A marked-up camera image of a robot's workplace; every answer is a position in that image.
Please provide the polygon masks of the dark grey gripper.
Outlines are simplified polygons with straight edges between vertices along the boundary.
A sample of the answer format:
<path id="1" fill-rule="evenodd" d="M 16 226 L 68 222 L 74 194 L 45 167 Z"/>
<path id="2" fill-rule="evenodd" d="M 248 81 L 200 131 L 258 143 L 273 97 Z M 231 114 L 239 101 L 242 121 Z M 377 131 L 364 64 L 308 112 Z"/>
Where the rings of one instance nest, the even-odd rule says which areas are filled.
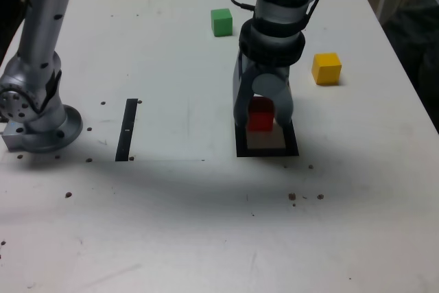
<path id="1" fill-rule="evenodd" d="M 248 107 L 253 94 L 270 99 L 274 118 L 279 126 L 292 121 L 294 104 L 291 91 L 284 80 L 289 79 L 290 66 L 254 64 L 239 52 L 233 74 L 233 116 L 235 124 L 244 128 L 248 123 Z"/>

